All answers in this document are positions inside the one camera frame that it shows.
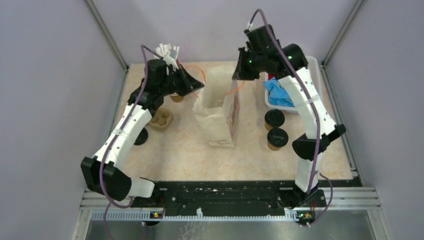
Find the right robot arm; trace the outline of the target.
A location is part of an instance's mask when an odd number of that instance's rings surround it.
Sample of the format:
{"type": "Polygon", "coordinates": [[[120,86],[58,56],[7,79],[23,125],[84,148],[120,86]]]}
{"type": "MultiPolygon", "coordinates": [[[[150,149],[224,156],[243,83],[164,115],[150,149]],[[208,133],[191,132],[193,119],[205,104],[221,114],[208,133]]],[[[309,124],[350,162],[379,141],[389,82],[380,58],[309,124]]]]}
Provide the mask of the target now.
{"type": "Polygon", "coordinates": [[[307,206],[314,198],[312,190],[318,185],[316,175],[323,152],[346,132],[346,127],[329,116],[313,84],[309,62],[297,44],[281,47],[269,24],[248,28],[244,34],[248,40],[245,47],[238,49],[232,79],[253,81],[260,73],[267,73],[287,91],[305,130],[292,143],[299,157],[293,200],[299,206],[307,206]]]}

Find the brown paper coffee cup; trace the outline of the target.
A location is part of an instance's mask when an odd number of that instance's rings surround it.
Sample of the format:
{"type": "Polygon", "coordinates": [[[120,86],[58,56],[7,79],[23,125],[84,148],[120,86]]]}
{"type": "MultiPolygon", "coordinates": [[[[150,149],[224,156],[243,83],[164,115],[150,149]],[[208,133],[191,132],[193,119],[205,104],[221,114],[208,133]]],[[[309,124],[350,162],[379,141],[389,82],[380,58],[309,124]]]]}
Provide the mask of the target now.
{"type": "Polygon", "coordinates": [[[271,126],[271,125],[269,125],[267,122],[265,122],[264,127],[265,127],[265,129],[266,129],[267,131],[270,131],[270,130],[274,129],[274,127],[273,127],[273,126],[271,126]]]}

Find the brown pulp cup carrier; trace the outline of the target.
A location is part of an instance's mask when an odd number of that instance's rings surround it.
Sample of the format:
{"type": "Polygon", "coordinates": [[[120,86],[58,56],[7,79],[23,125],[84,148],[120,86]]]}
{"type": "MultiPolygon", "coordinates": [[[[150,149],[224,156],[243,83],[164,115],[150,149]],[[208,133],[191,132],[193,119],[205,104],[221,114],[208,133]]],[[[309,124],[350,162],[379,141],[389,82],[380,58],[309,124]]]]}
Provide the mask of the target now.
{"type": "Polygon", "coordinates": [[[157,131],[166,131],[174,120],[173,113],[164,107],[160,107],[152,117],[148,125],[157,131]]]}

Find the cream paper takeout bag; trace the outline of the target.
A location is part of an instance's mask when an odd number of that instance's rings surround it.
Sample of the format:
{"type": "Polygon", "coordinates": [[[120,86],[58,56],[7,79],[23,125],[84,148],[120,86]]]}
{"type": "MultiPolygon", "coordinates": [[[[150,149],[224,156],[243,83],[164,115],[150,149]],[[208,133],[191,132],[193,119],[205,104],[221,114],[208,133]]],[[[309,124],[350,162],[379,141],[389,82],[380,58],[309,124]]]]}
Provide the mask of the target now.
{"type": "Polygon", "coordinates": [[[204,87],[197,93],[192,112],[207,143],[234,147],[240,114],[240,86],[233,80],[234,64],[220,64],[205,71],[204,87]]]}

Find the black cup lid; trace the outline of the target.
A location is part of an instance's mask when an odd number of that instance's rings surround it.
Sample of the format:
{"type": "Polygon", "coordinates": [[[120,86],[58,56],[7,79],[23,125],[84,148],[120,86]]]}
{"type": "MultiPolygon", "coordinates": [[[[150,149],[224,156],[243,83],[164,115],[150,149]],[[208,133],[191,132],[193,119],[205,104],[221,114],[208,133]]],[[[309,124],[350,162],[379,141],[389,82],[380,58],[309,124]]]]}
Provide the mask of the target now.
{"type": "Polygon", "coordinates": [[[273,128],[267,134],[267,142],[275,148],[282,148],[289,142],[289,135],[281,128],[273,128]]]}
{"type": "Polygon", "coordinates": [[[285,123],[285,115],[279,109],[268,110],[264,116],[264,122],[273,126],[274,128],[279,128],[285,123]]]}

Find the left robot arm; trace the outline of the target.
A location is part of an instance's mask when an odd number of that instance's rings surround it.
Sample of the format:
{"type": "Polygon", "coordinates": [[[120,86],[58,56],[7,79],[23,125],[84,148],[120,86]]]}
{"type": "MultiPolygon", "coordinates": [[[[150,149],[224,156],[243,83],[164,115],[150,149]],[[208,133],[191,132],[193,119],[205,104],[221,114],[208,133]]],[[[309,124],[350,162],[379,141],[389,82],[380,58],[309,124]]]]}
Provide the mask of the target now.
{"type": "Polygon", "coordinates": [[[139,197],[149,207],[160,202],[157,185],[146,178],[131,178],[122,172],[132,146],[139,142],[142,131],[168,95],[189,95],[205,85],[192,77],[182,65],[163,58],[145,64],[141,86],[129,97],[122,118],[102,147],[81,161],[87,188],[110,201],[139,197]]]}

